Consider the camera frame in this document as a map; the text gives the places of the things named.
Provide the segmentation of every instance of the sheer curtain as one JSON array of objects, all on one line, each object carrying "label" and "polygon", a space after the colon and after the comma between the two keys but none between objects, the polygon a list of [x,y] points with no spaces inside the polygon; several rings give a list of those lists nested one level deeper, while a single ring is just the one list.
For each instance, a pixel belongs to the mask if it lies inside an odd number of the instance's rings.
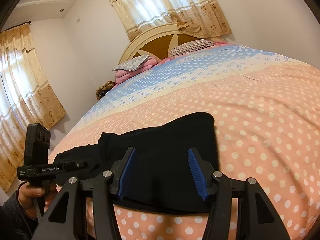
[{"label": "sheer curtain", "polygon": [[0,33],[0,187],[22,165],[27,126],[55,125],[65,110],[42,72],[27,24]]},{"label": "sheer curtain", "polygon": [[197,38],[230,34],[231,29],[216,0],[110,0],[129,39],[166,23]]}]

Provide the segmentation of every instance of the person's arm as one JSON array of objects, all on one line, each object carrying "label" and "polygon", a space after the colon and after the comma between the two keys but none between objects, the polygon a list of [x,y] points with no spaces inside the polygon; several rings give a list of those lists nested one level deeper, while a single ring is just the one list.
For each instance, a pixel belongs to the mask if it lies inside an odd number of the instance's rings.
[{"label": "person's arm", "polygon": [[[57,194],[55,183],[50,184],[50,190],[45,197],[45,211]],[[6,236],[4,239],[31,239],[38,225],[32,198],[42,197],[44,193],[43,188],[23,183],[4,205],[0,207],[0,235],[4,234]]]}]

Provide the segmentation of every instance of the headboard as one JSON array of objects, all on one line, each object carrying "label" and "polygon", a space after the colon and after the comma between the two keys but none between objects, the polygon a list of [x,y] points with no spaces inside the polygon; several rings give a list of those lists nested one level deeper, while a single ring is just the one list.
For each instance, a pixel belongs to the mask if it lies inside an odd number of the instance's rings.
[{"label": "headboard", "polygon": [[[199,38],[185,35],[178,30],[176,23],[168,23],[154,27],[136,37],[125,50],[120,63],[141,55],[152,55],[160,60],[170,56],[175,47]],[[222,38],[213,38],[213,41],[224,41]]]}]

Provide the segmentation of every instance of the blue ridged pad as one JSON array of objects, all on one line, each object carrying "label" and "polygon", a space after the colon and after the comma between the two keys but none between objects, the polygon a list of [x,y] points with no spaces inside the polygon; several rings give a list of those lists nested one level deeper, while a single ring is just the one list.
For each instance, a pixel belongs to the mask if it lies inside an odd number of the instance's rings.
[{"label": "blue ridged pad", "polygon": [[196,184],[198,195],[202,197],[202,200],[205,201],[209,195],[206,187],[207,183],[192,149],[188,150],[188,164],[192,173],[193,180]]},{"label": "blue ridged pad", "polygon": [[130,180],[133,175],[134,161],[136,158],[136,154],[137,154],[136,149],[133,149],[130,154],[130,157],[124,167],[122,175],[120,177],[119,190],[118,190],[118,194],[117,194],[120,199],[122,199],[127,194],[129,183],[130,183]]}]

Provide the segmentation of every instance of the ceiling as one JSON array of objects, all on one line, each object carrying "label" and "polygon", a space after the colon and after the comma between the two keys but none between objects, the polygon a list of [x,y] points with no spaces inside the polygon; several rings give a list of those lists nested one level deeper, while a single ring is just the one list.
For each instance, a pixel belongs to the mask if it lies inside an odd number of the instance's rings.
[{"label": "ceiling", "polygon": [[27,21],[63,18],[75,2],[76,0],[21,0],[2,30]]}]

